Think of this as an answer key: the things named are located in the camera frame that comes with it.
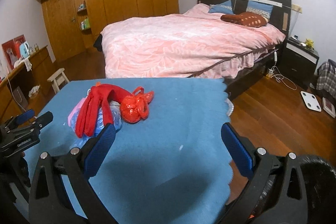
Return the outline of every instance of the blue gripper pad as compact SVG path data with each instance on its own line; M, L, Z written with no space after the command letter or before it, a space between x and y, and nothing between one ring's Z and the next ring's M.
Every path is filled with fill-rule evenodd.
M26 111L25 113L22 113L21 115L18 115L16 117L16 123L17 124L23 124L25 122L27 122L29 119L33 118L35 115L34 110L30 109L28 111Z
M110 150L116 138L116 129L114 125L106 125L96 138L99 138L98 141L92 147L91 151L84 160L83 174L87 179L97 174L108 151Z
M241 141L238 139L237 133L234 132L227 123L225 123L222 126L221 135L223 143L235 162L239 173L243 177L251 179L253 177L253 160Z

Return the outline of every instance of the blue plastic bag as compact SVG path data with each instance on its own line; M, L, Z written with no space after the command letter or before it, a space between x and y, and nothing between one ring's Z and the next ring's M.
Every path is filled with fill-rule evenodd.
M110 102L110 109L112 112L112 116L113 116L113 124L115 127L115 130L118 131L121 128L121 115L120 115L120 109L119 106L114 105L115 102ZM78 109L72 116L71 120L70 120L70 127L72 128L72 130L75 132L75 128L76 128L76 122L77 122L77 118L78 118L78 114L79 114L80 109ZM99 112L98 112L98 117L97 117L97 123L96 123L96 127L94 129L94 134L92 137L97 137L98 134L101 132L101 130L104 128L104 124L103 124L103 110L102 108L99 108ZM73 147L78 147L78 148L82 148L85 143L92 137L88 137L85 134L83 135L82 138L77 139L71 146L70 149Z

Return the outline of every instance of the nightstand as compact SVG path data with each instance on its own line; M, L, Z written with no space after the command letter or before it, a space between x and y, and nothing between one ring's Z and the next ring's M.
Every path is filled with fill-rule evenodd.
M283 76L307 90L318 61L319 54L317 51L310 50L293 40L287 39L278 68Z

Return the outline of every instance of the white stool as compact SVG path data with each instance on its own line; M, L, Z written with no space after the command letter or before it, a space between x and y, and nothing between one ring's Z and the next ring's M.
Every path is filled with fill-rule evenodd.
M64 73L64 68L59 69L53 75L48 78L48 82L52 82L52 88L54 89L55 94L59 92L59 85L63 82L69 83L69 79Z

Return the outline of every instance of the red glove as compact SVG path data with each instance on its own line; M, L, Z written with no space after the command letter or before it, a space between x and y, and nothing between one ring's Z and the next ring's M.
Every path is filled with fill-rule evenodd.
M143 93L144 88L137 87L131 96L126 96L120 104L120 113L126 122L136 123L140 119L147 119L149 115L148 103L153 100L154 91Z
M93 86L78 114L75 128L77 137L83 137L83 133L88 137L94 134L100 106L103 111L104 126L108 123L113 124L109 101L113 100L121 103L126 96L131 96L131 94L116 85Z

